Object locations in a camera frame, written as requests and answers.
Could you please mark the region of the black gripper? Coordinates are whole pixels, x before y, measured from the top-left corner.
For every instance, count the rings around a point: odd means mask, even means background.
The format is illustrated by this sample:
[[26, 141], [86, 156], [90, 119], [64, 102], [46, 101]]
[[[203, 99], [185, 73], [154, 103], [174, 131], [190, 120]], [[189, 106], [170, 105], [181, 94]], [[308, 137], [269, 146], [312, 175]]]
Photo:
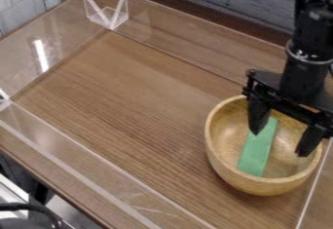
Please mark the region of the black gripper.
[[333, 48], [304, 48], [286, 45], [286, 64], [281, 73], [250, 70], [243, 95], [249, 101], [249, 128], [258, 135], [274, 109], [308, 125], [296, 152], [306, 157], [333, 128], [333, 92], [325, 78], [333, 64]]

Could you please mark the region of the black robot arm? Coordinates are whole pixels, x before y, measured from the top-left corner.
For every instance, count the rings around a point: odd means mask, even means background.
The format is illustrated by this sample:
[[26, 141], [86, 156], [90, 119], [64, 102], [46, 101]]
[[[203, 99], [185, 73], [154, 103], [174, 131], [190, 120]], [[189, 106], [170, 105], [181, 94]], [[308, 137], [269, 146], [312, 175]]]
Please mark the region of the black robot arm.
[[306, 157], [322, 139], [333, 137], [333, 0], [296, 0], [293, 37], [280, 73], [252, 70], [243, 95], [249, 128], [260, 133], [273, 110], [308, 127], [296, 147]]

